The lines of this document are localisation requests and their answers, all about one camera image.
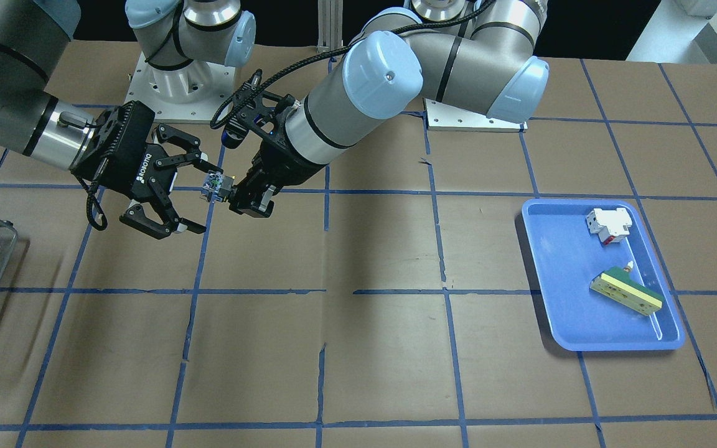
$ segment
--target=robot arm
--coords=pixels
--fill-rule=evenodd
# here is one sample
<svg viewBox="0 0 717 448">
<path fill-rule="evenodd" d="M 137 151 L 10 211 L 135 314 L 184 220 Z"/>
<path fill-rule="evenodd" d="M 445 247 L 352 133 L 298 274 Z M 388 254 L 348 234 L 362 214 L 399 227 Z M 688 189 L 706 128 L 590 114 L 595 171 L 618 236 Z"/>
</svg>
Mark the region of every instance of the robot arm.
<svg viewBox="0 0 717 448">
<path fill-rule="evenodd" d="M 154 87 L 169 96 L 184 96 L 179 85 L 197 90 L 189 78 L 173 82 L 182 68 L 205 62 L 241 66 L 253 48 L 255 21 L 239 0 L 129 0 L 127 12 L 148 55 Z M 205 227 L 180 217 L 169 198 L 177 168 L 219 170 L 205 161 L 197 138 L 160 124 L 149 144 L 154 112 L 142 103 L 95 118 L 44 91 L 81 13 L 72 0 L 0 0 L 0 145 L 76 176 L 88 191 L 88 221 L 98 230 L 107 226 L 96 200 L 102 186 L 131 199 L 120 221 L 147 235 L 202 233 Z M 164 142 L 183 153 L 169 156 Z M 143 204 L 160 222 L 145 215 Z M 101 223 L 94 221 L 93 207 Z"/>
<path fill-rule="evenodd" d="M 309 179 L 419 95 L 524 122 L 549 75 L 546 62 L 533 56 L 545 20 L 546 0 L 412 0 L 409 8 L 373 17 L 341 63 L 302 100 L 267 93 L 273 79 L 260 85 L 257 72 L 234 93 L 234 109 L 211 125 L 225 125 L 227 147 L 241 144 L 250 131 L 261 136 L 261 147 L 239 184 L 212 176 L 211 198 L 266 218 L 273 212 L 271 196 Z M 271 131 L 264 130 L 267 124 Z"/>
</svg>

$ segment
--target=blue plastic container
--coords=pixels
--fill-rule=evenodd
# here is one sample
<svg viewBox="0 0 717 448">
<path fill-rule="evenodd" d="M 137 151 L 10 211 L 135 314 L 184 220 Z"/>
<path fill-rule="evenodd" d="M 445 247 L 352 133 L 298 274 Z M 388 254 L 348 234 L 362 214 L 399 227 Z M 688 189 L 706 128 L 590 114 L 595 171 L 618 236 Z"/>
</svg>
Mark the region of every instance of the blue plastic container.
<svg viewBox="0 0 717 448">
<path fill-rule="evenodd" d="M 603 246 L 588 232 L 594 208 L 624 207 L 632 217 L 629 236 Z M 530 199 L 522 218 L 555 341 L 575 352 L 674 350 L 685 329 L 640 215 L 623 201 Z M 601 272 L 634 261 L 630 278 L 660 292 L 665 301 L 648 317 L 589 288 Z"/>
</svg>

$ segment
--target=circuit component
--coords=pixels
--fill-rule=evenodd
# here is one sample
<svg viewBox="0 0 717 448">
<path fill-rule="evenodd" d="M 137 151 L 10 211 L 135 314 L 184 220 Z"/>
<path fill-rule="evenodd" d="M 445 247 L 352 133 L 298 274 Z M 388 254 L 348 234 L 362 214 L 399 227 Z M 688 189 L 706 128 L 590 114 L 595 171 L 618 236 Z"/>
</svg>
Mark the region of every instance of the circuit component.
<svg viewBox="0 0 717 448">
<path fill-rule="evenodd" d="M 611 242 L 620 242 L 629 235 L 632 226 L 627 209 L 618 207 L 615 210 L 595 208 L 586 215 L 586 224 L 590 233 L 597 233 L 603 246 Z"/>
<path fill-rule="evenodd" d="M 207 202 L 225 202 L 231 195 L 233 185 L 233 177 L 210 171 L 201 186 L 201 198 Z"/>
<path fill-rule="evenodd" d="M 663 295 L 633 281 L 629 277 L 631 271 L 631 261 L 625 268 L 610 268 L 594 278 L 590 287 L 643 315 L 663 308 Z"/>
</svg>

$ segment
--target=white circuit breaker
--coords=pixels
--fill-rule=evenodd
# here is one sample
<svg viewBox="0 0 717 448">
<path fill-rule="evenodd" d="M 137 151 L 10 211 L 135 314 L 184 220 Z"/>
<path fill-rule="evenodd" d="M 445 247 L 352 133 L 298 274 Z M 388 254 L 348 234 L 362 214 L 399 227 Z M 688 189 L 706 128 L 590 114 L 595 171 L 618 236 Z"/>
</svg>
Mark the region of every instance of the white circuit breaker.
<svg viewBox="0 0 717 448">
<path fill-rule="evenodd" d="M 624 207 L 615 210 L 595 208 L 586 215 L 586 224 L 590 233 L 597 233 L 603 246 L 611 242 L 620 242 L 629 235 L 632 218 Z"/>
</svg>

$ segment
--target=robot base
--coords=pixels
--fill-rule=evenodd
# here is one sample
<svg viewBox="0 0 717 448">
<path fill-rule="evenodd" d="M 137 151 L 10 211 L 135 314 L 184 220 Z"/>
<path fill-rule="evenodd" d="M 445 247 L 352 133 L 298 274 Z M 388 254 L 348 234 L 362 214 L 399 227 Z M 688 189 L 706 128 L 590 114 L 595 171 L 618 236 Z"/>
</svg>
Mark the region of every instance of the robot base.
<svg viewBox="0 0 717 448">
<path fill-rule="evenodd" d="M 527 130 L 523 125 L 489 119 L 484 114 L 471 113 L 435 100 L 423 99 L 428 116 L 428 128 L 433 131 L 485 131 L 486 133 L 518 133 Z"/>
<path fill-rule="evenodd" d="M 234 91 L 235 68 L 207 62 L 212 82 L 196 91 L 196 100 L 186 103 L 170 102 L 154 90 L 151 67 L 140 54 L 124 102 L 139 100 L 156 113 L 163 123 L 208 123 L 228 95 Z"/>
</svg>

